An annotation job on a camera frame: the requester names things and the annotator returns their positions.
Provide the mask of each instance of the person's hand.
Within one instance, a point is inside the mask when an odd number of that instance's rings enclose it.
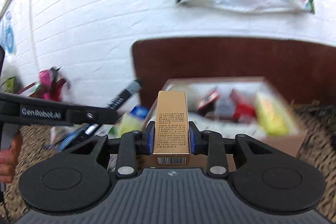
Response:
[[[21,145],[22,135],[18,133],[13,138],[11,147],[0,151],[0,182],[11,183],[13,181]]]

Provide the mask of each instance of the cardboard box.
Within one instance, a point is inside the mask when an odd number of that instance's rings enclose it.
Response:
[[[301,144],[307,134],[300,118],[292,111],[289,103],[282,97],[271,83],[264,77],[216,77],[216,78],[195,78],[195,79],[170,79],[164,85],[162,90],[169,90],[173,87],[179,89],[182,86],[188,86],[189,89],[198,90],[200,93],[206,93],[212,87],[222,86],[228,90],[228,94],[233,87],[238,89],[256,90],[271,95],[285,113],[286,122],[290,126],[290,133],[287,136],[266,136],[261,141],[291,156],[296,156]],[[187,102],[192,100],[186,92]],[[155,114],[157,102],[155,102],[148,114],[144,125]]]
[[[229,167],[229,171],[236,171],[235,162],[233,161],[233,155],[227,154],[227,163]],[[201,167],[203,170],[206,170],[208,163],[208,156],[206,155],[190,155],[189,161],[187,163],[188,167],[196,168]],[[156,167],[156,168],[185,168],[185,165],[159,165],[158,161],[152,156],[137,156],[137,166],[140,171],[145,167]]]
[[[160,165],[186,165],[190,156],[184,91],[160,91],[157,97],[153,157]]]

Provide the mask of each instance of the white cable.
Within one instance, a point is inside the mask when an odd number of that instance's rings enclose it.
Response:
[[[28,0],[28,19],[29,19],[29,30],[30,30],[30,41],[31,41],[31,50],[33,52],[34,63],[36,66],[37,73],[40,71],[40,65],[37,59],[36,53],[36,45],[34,41],[34,34],[33,34],[33,13],[32,13],[32,0]]]

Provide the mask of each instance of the green item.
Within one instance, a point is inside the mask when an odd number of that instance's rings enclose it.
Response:
[[[5,92],[8,93],[16,93],[19,90],[19,84],[17,83],[15,76],[8,78],[1,86],[3,85],[6,86]]]
[[[107,133],[108,136],[110,137],[116,137],[116,135],[118,134],[118,127],[117,126],[112,126],[109,130],[109,132]]]
[[[129,113],[125,113],[121,122],[118,126],[118,134],[117,137],[120,138],[126,132],[130,132],[132,130],[142,130],[143,120],[138,119],[137,117],[130,115]]]
[[[40,89],[41,83],[40,82],[36,82],[35,86],[34,86],[34,92],[37,92]]]

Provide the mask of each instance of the blue sticker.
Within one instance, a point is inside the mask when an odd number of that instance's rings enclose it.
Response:
[[[14,33],[11,26],[11,19],[12,19],[11,12],[8,11],[6,13],[6,31],[5,31],[4,49],[7,49],[7,52],[9,54],[13,54],[15,50]]]
[[[10,25],[6,29],[6,46],[7,46],[8,53],[13,54],[14,53],[14,34],[13,34],[13,29]]]

